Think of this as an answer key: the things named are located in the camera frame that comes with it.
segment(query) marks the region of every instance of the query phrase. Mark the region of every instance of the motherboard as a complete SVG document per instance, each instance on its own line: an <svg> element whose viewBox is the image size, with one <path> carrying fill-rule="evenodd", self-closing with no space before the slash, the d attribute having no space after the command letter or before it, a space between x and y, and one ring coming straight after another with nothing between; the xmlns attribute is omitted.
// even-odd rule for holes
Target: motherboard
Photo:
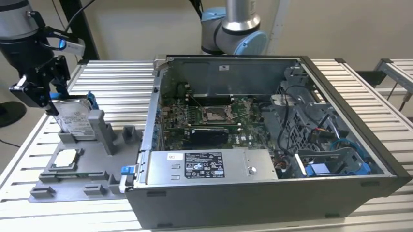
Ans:
<svg viewBox="0 0 413 232"><path fill-rule="evenodd" d="M162 102L166 150L276 149L258 102L250 96L167 98Z"/></svg>

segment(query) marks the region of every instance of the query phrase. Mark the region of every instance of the blue cable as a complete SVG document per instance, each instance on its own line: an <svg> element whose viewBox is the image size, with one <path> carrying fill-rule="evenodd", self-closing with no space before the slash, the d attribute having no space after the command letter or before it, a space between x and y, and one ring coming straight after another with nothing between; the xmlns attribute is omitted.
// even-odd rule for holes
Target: blue cable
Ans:
<svg viewBox="0 0 413 232"><path fill-rule="evenodd" d="M348 140L348 139L339 139L339 140L336 140L336 141L332 143L332 145L331 145L331 151L333 150L335 145L336 145L339 142L348 142L353 147L356 147L357 153L359 153L360 156L364 158L364 152L363 152L360 146L359 146L356 143L353 143L351 140Z"/></svg>

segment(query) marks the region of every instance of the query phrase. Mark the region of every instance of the black cable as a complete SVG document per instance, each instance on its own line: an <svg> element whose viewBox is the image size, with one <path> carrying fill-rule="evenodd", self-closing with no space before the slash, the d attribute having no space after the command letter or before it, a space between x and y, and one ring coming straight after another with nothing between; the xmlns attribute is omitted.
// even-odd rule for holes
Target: black cable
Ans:
<svg viewBox="0 0 413 232"><path fill-rule="evenodd" d="M197 11L197 14L198 14L198 16L200 16L200 19L202 19L202 11L201 11L201 9L200 9L200 7L201 7L200 1L198 1L198 0L189 0L189 2L193 4L193 7L194 7L194 9L196 9L196 11Z"/></svg>
<svg viewBox="0 0 413 232"><path fill-rule="evenodd" d="M86 4L86 5L81 8L81 10L74 14L74 16L73 16L70 22L67 23L65 32L67 32L67 31L70 30L71 24L73 24L75 18L78 17L78 15L85 11L86 8L89 8L89 6L90 6L95 1L97 1L97 0L91 0L90 3Z"/></svg>
<svg viewBox="0 0 413 232"><path fill-rule="evenodd" d="M185 119L186 119L186 118L188 118L188 114L186 114L185 110L184 110L178 105L176 105L176 106L177 106L177 108L182 111L184 117L185 117Z"/></svg>
<svg viewBox="0 0 413 232"><path fill-rule="evenodd" d="M59 11L58 11L58 7L57 7L57 4L55 4L55 0L53 0L53 4L54 4L54 8L55 8L58 17L59 17L59 21L61 21L62 27L65 28L65 24L63 24L63 21L62 21L62 18L61 18L61 14L59 14Z"/></svg>
<svg viewBox="0 0 413 232"><path fill-rule="evenodd" d="M395 91L395 89L396 89L396 86L397 86L397 82L396 82L396 84L395 84L395 86L393 86L393 88L392 88L392 91L391 91L391 93L389 93L388 100L391 99L391 96L392 96L392 94L393 94L393 91Z"/></svg>
<svg viewBox="0 0 413 232"><path fill-rule="evenodd" d="M405 108L405 104L407 104L407 101L403 101L399 111L403 111L403 108Z"/></svg>
<svg viewBox="0 0 413 232"><path fill-rule="evenodd" d="M15 147L19 147L19 148L20 148L20 146L19 146L19 145L12 144L12 143L8 143L7 141L3 141L2 139L0 139L0 142L2 142L2 143L4 143L4 144L7 144L7 145L11 145L11 146L15 146Z"/></svg>
<svg viewBox="0 0 413 232"><path fill-rule="evenodd" d="M317 126L319 128L323 128L323 125L324 125L325 121L329 119L329 116L331 116L329 114L325 115L323 121L320 122L320 124Z"/></svg>
<svg viewBox="0 0 413 232"><path fill-rule="evenodd" d="M53 4L54 4L54 8L55 8L55 11L57 11L57 14L58 14L58 18L59 18L59 21L61 21L62 27L63 27L63 29L65 29L65 23L63 23L63 20L62 20L61 14L59 14L59 10L58 10L57 4L55 4L55 0L53 0ZM77 56L77 55L75 55L75 59L77 59L77 64L78 64L78 63L79 63L79 58L78 58L78 56Z"/></svg>
<svg viewBox="0 0 413 232"><path fill-rule="evenodd" d="M293 156L293 154L289 152L289 150L286 148L282 147L281 145L281 139L282 139L282 133L285 131L286 128L286 122L289 120L289 110L290 110L290 106L289 106L289 101L286 99L286 91L289 90L289 88L284 91L284 98L285 98L285 115L284 115L284 122L282 122L282 129L280 131L278 137L277 137L277 146L278 148L284 151L284 153L286 155Z"/></svg>
<svg viewBox="0 0 413 232"><path fill-rule="evenodd" d="M305 87L305 86L300 86L300 85L292 85L292 86L289 86L289 88L286 88L285 89L285 91L284 91L284 98L285 98L285 115L284 115L284 122L282 122L282 129L281 129L281 131L280 131L280 134L278 134L278 137L277 137L277 146L280 147L280 149L285 152L285 154L288 154L288 155L293 155L290 152L289 152L289 147L288 148L284 148L282 146L281 146L281 137L282 137L282 134L284 134L284 131L285 131L285 128L286 128L286 123L288 123L288 119L289 119L289 101L288 101L288 99L286 99L286 96L289 95L290 96L290 94L288 94L288 90L290 89L290 88L293 88L293 87L300 87L300 88L304 88L304 89L306 89L309 92L310 92L310 94L312 94L312 90L308 88L308 87Z"/></svg>
<svg viewBox="0 0 413 232"><path fill-rule="evenodd" d="M198 0L200 1L200 6L201 6L201 10L202 10L202 12L205 11L205 6L204 6L204 4L202 4L202 1L201 0Z"/></svg>

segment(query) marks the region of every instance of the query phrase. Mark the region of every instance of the white label sticker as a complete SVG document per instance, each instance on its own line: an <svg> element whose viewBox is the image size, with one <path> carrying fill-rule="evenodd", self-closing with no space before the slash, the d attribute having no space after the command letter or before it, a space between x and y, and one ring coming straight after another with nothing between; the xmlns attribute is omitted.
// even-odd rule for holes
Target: white label sticker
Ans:
<svg viewBox="0 0 413 232"><path fill-rule="evenodd" d="M229 71L230 70L230 66L229 65L220 65L218 70L220 71Z"/></svg>
<svg viewBox="0 0 413 232"><path fill-rule="evenodd" d="M167 160L184 160L184 153L169 153Z"/></svg>

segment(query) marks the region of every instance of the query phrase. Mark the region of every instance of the blue latch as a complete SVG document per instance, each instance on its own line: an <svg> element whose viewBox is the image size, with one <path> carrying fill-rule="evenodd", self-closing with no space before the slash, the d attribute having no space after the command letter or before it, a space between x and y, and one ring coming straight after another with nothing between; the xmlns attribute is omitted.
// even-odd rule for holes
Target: blue latch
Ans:
<svg viewBox="0 0 413 232"><path fill-rule="evenodd" d="M134 175L135 174L135 168L130 166L123 166L121 169L122 175Z"/></svg>

